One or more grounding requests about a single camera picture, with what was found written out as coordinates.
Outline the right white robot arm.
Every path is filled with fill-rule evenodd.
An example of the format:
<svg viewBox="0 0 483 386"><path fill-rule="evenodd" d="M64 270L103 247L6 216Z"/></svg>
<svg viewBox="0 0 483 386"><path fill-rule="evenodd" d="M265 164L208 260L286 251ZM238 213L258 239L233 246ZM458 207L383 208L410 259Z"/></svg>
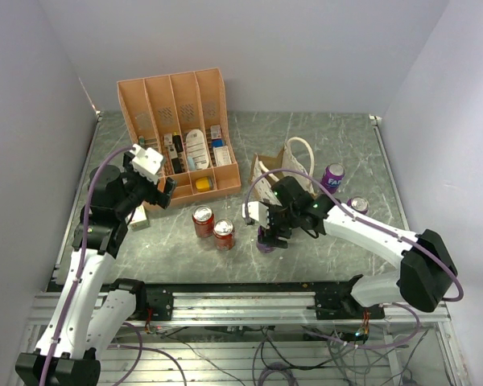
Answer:
<svg viewBox="0 0 483 386"><path fill-rule="evenodd" d="M356 318L367 307L388 302L432 312L445 299L457 277L456 266L439 233L415 233L374 220L332 196L313 196L287 176L272 188L276 203L250 203L250 218L259 223L260 243L286 248L293 230L311 238L334 236L381 257L394 267L391 273L360 276L348 293L340 296L340 312Z"/></svg>

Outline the purple fanta can front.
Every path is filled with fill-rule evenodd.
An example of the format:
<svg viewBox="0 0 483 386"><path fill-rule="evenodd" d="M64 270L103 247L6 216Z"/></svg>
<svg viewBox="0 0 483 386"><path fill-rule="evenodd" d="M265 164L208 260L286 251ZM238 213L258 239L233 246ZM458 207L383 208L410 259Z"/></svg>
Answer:
<svg viewBox="0 0 483 386"><path fill-rule="evenodd" d="M262 232L263 232L263 228L259 227L258 228L258 237L260 237L262 235ZM261 243L259 241L259 238L257 238L257 240L256 240L256 247L257 247L257 249L260 253L267 254L267 253L272 253L273 251L275 251L275 247L271 247L269 245Z"/></svg>

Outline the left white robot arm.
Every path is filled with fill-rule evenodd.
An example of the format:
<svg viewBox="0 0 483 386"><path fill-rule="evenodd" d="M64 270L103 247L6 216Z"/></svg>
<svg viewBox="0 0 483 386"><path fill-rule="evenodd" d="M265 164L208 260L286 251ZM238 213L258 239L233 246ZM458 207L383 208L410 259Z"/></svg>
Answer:
<svg viewBox="0 0 483 386"><path fill-rule="evenodd" d="M167 208L176 187L167 178L147 178L133 166L99 166L89 176L88 198L74 233L70 270L48 326L34 351L17 358L25 385L95 385L100 358L128 319L148 308L142 281L117 279L96 306L105 276L128 231L128 217L143 202Z"/></svg>

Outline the purple fanta can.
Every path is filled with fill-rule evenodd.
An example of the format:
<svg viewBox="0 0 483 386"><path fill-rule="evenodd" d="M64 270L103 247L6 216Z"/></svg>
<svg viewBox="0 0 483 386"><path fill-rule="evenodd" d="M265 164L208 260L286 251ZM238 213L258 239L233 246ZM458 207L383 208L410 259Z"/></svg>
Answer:
<svg viewBox="0 0 483 386"><path fill-rule="evenodd" d="M260 237L262 235L262 232L263 232L263 228L259 227L258 228L258 237ZM257 240L256 240L256 247L257 247L257 249L260 253L267 254L267 253L272 253L273 251L275 251L275 247L271 247L269 245L261 243L259 241L259 238L257 238Z"/></svg>
<svg viewBox="0 0 483 386"><path fill-rule="evenodd" d="M354 196L347 201L347 205L354 211L365 215L369 210L369 202L361 196Z"/></svg>
<svg viewBox="0 0 483 386"><path fill-rule="evenodd" d="M331 163L325 170L321 184L332 194L338 190L345 176L345 168L340 163Z"/></svg>

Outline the red cola can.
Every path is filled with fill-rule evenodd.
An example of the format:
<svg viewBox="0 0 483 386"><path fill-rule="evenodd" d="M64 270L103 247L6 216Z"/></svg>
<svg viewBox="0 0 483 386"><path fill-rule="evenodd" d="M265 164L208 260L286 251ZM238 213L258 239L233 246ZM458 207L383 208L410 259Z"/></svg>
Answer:
<svg viewBox="0 0 483 386"><path fill-rule="evenodd" d="M213 234L214 214L211 207L200 205L192 213L195 233L199 238L207 238Z"/></svg>
<svg viewBox="0 0 483 386"><path fill-rule="evenodd" d="M231 220L218 220L213 228L213 236L216 248L220 251L228 251L235 245L234 225Z"/></svg>

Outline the purple fanta can back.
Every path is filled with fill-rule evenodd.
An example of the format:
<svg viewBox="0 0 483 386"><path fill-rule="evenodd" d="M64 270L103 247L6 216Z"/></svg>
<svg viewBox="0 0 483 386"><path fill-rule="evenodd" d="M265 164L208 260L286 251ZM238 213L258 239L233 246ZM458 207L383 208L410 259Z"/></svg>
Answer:
<svg viewBox="0 0 483 386"><path fill-rule="evenodd" d="M345 168L340 163L331 163L325 170L321 184L332 194L338 190L345 176Z"/></svg>

